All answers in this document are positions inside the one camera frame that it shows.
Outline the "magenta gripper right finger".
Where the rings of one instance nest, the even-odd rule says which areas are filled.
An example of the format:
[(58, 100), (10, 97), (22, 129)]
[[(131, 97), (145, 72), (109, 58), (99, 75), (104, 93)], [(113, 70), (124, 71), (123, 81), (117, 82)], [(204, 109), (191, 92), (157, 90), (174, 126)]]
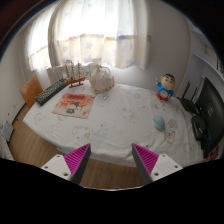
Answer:
[(144, 185), (182, 169), (167, 154), (158, 155), (137, 144), (132, 144), (132, 155)]

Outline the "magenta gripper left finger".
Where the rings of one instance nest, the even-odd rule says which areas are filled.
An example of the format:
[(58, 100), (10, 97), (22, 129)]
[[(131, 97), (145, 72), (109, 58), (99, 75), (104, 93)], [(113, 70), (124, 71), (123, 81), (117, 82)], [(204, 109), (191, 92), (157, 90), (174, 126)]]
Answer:
[(42, 166), (42, 169), (79, 185), (90, 155), (91, 146), (86, 144), (65, 156), (55, 155)]

